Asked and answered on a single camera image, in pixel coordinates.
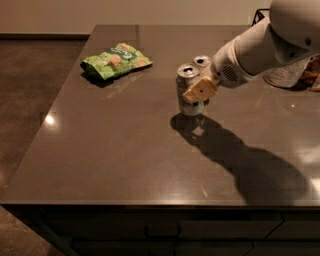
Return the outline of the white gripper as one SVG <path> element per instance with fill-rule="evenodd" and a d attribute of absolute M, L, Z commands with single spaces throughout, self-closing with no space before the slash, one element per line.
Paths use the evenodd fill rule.
<path fill-rule="evenodd" d="M 221 47 L 212 58 L 211 72 L 219 80 L 221 86 L 237 88 L 253 81 L 256 75 L 249 74 L 239 63 L 236 55 L 236 40 Z M 196 79 L 190 83 L 183 93 L 183 98 L 189 103 L 207 100 L 217 93 L 217 88 L 208 76 Z"/>

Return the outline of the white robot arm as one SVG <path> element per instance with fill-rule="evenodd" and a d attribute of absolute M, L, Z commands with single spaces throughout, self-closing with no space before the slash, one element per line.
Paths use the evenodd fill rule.
<path fill-rule="evenodd" d="M 183 98 L 194 103 L 236 88 L 266 70 L 291 65 L 320 50 L 320 0 L 273 0 L 269 16 L 222 46 Z"/>

